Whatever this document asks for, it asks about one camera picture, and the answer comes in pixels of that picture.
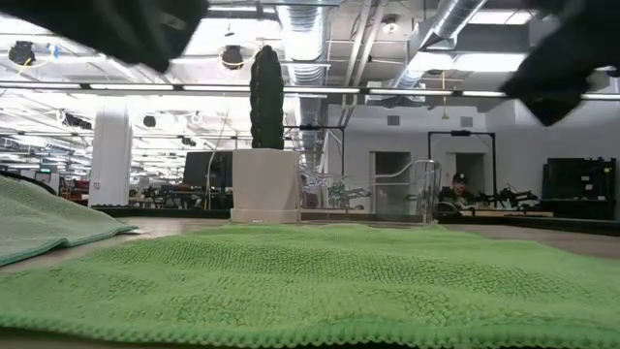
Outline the pale green microfiber towel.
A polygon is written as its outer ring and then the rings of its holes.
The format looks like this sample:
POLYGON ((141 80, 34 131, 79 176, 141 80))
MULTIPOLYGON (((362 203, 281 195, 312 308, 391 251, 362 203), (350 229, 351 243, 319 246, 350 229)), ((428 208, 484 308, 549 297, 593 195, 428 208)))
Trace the pale green microfiber towel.
POLYGON ((0 267, 135 229, 37 184, 0 175, 0 267))

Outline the bright green microfiber towel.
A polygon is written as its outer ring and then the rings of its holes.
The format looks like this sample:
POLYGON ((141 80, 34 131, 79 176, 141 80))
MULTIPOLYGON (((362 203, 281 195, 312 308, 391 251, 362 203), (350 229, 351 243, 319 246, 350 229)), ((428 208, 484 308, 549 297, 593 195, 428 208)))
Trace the bright green microfiber towel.
POLYGON ((237 348, 620 349, 620 261, 441 227, 229 225, 1 274, 0 328, 237 348))

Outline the white pillar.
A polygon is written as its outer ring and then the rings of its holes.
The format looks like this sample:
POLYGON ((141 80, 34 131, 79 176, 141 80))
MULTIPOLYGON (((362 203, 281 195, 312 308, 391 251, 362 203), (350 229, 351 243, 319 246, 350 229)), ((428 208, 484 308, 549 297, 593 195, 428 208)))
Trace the white pillar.
POLYGON ((89 206, 129 202, 133 129, 124 102, 105 102, 95 117, 89 206))

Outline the black background cabinet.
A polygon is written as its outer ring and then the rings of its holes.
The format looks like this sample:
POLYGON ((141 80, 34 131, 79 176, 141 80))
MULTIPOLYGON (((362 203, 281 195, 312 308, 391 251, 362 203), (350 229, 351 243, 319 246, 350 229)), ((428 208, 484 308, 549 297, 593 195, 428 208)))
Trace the black background cabinet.
POLYGON ((555 217, 613 220, 616 159, 548 158, 542 168, 540 206, 555 217))

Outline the black background monitor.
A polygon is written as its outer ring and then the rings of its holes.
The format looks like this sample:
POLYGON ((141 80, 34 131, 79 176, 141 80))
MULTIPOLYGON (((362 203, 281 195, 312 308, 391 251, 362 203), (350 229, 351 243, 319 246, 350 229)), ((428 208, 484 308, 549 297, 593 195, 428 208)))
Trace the black background monitor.
POLYGON ((183 184, 205 187, 233 186, 233 153, 222 152, 188 152, 183 173, 183 184))

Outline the person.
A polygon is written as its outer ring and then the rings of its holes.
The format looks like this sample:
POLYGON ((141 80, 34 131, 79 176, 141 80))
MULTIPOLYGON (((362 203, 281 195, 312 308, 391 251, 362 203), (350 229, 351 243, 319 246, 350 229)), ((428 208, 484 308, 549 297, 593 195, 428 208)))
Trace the person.
POLYGON ((452 177, 451 187, 443 187, 439 200, 455 206, 471 206, 477 198, 468 190, 468 178, 464 173, 456 173, 452 177))

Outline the clear plastic tray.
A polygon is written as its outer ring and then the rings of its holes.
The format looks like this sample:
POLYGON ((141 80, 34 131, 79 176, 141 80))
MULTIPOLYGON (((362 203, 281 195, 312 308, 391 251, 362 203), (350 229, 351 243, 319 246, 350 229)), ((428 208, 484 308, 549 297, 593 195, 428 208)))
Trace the clear plastic tray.
POLYGON ((442 170, 417 160, 393 174, 320 174, 298 170, 301 221, 428 225, 436 221, 442 170))

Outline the white hexagonal plant pot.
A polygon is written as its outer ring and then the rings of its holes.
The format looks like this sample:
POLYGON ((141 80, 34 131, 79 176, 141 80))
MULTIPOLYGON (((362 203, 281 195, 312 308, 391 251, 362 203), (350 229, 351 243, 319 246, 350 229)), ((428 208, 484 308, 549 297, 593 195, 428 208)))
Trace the white hexagonal plant pot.
POLYGON ((232 153, 233 207, 236 223, 290 224, 298 217, 300 154, 270 148, 232 153))

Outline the smooth silver ventilation duct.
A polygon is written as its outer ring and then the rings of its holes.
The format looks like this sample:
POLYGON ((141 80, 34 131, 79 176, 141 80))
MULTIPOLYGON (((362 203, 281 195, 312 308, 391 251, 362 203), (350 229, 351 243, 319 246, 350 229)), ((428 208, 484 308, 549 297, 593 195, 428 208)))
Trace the smooth silver ventilation duct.
POLYGON ((465 28, 487 0, 441 0, 437 13, 414 26, 408 42, 409 62, 391 81, 390 88, 414 88, 429 70, 433 53, 429 48, 453 50, 458 34, 465 28))

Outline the black metal gantry frame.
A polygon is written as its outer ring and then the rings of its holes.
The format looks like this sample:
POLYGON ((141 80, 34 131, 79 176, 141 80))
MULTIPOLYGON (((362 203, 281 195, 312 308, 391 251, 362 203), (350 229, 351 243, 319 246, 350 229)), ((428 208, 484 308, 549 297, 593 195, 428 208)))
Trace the black metal gantry frame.
POLYGON ((497 194, 497 150, 496 150, 496 133, 494 132, 473 132, 468 130, 452 130, 452 131, 428 131, 426 133, 427 142, 427 159, 432 159, 432 136, 433 135, 449 135, 451 137, 472 137, 472 136, 488 136, 491 139, 491 169, 492 169, 492 190, 493 194, 497 194))
POLYGON ((340 142, 340 158, 341 158, 341 175, 345 175, 345 145, 346 145, 346 127, 343 126, 325 126, 325 125, 313 125, 313 124, 302 124, 302 125, 286 125, 283 126, 286 130, 285 134, 290 130, 298 130, 298 131, 331 131, 338 130, 341 134, 340 138, 336 139, 340 142))

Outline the corrugated silver ventilation duct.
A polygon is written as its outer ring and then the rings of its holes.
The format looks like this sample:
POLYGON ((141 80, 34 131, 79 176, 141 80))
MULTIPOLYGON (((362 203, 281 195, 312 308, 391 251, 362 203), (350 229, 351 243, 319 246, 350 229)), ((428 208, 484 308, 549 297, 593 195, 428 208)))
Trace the corrugated silver ventilation duct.
MULTIPOLYGON (((289 84, 296 87, 320 86, 326 83, 327 9, 309 5, 278 6, 277 13, 283 28, 283 43, 289 84)), ((300 126, 318 126, 322 117, 319 97, 298 97, 296 116, 300 126)), ((305 164, 316 167, 321 161, 322 146, 316 131, 300 131, 305 164)))

